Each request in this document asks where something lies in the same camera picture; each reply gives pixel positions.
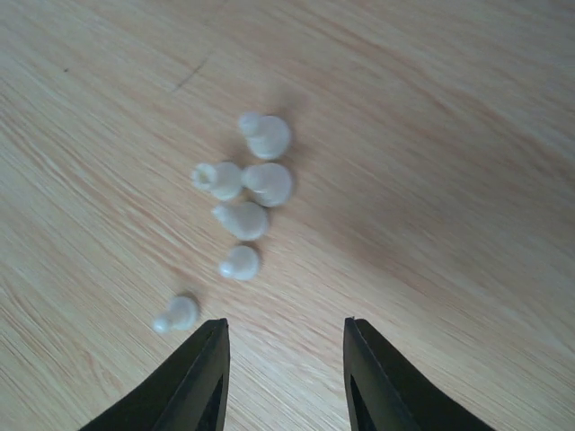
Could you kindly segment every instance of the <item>wood grain surface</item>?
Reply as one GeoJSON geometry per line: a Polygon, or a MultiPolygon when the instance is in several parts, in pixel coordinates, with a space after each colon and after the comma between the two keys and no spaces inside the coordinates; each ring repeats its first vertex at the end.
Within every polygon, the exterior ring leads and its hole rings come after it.
{"type": "Polygon", "coordinates": [[[569,0],[1,0],[6,431],[73,431],[230,322],[228,430],[345,430],[342,327],[371,321],[499,430],[575,427],[569,0]],[[252,282],[196,163],[295,130],[252,282]]]}

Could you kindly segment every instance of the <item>hollow plastic tube end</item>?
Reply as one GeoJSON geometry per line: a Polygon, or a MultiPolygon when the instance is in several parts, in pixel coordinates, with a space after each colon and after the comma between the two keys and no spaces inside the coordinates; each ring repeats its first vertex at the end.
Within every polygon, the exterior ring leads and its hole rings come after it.
{"type": "Polygon", "coordinates": [[[191,182],[200,190],[210,190],[216,179],[216,168],[209,163],[200,163],[191,173],[191,182]]]}

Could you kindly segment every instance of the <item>small white cap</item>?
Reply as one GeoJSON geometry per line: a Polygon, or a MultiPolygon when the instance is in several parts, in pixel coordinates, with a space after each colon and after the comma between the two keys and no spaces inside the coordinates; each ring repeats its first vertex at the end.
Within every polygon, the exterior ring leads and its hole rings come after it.
{"type": "Polygon", "coordinates": [[[233,247],[226,260],[219,264],[222,277],[247,281],[256,276],[260,270],[260,256],[256,250],[247,245],[233,247]]]}
{"type": "Polygon", "coordinates": [[[172,328],[172,322],[168,316],[161,314],[154,320],[153,328],[158,334],[165,334],[172,328]]]}
{"type": "Polygon", "coordinates": [[[230,206],[227,204],[219,204],[216,205],[212,209],[212,215],[216,218],[216,220],[220,222],[224,222],[231,214],[230,206]]]}
{"type": "Polygon", "coordinates": [[[244,136],[253,136],[260,128],[261,114],[245,112],[237,121],[237,125],[244,136]]]}
{"type": "Polygon", "coordinates": [[[200,163],[191,173],[191,182],[219,200],[231,200],[242,192],[242,170],[232,162],[200,163]]]}
{"type": "Polygon", "coordinates": [[[248,189],[261,192],[266,189],[266,175],[263,165],[248,166],[242,172],[242,184],[248,189]]]}

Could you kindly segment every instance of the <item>white plastic piece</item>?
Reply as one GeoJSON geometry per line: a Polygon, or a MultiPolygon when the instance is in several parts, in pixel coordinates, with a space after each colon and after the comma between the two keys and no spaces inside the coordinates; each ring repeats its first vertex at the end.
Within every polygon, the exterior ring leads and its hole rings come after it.
{"type": "Polygon", "coordinates": [[[197,189],[209,191],[219,200],[236,198],[242,192],[242,170],[234,163],[200,163],[191,173],[197,189]]]}
{"type": "Polygon", "coordinates": [[[176,296],[168,303],[168,310],[154,320],[154,331],[165,334],[171,330],[190,330],[198,319],[198,305],[187,296],[176,296]]]}
{"type": "Polygon", "coordinates": [[[249,166],[242,172],[242,184],[253,192],[253,199],[263,207],[285,204],[294,181],[288,168],[277,163],[249,166]]]}
{"type": "Polygon", "coordinates": [[[219,264],[219,273],[225,278],[251,280],[260,270],[258,253],[247,245],[233,247],[226,260],[219,264]]]}
{"type": "Polygon", "coordinates": [[[268,231],[268,213],[253,202],[220,204],[212,214],[238,240],[254,241],[268,231]]]}
{"type": "Polygon", "coordinates": [[[238,120],[238,126],[250,151],[263,160],[277,159],[289,147],[291,131],[279,117],[246,112],[238,120]]]}

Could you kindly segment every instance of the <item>light wood floor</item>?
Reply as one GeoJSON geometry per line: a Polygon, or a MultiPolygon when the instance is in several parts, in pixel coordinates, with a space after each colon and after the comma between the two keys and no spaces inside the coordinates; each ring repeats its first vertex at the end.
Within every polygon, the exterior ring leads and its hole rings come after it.
{"type": "Polygon", "coordinates": [[[226,429],[349,429],[343,319],[499,430],[575,424],[570,0],[2,0],[2,429],[76,430],[230,322],[226,429]],[[196,163],[296,131],[249,283],[196,163]]]}

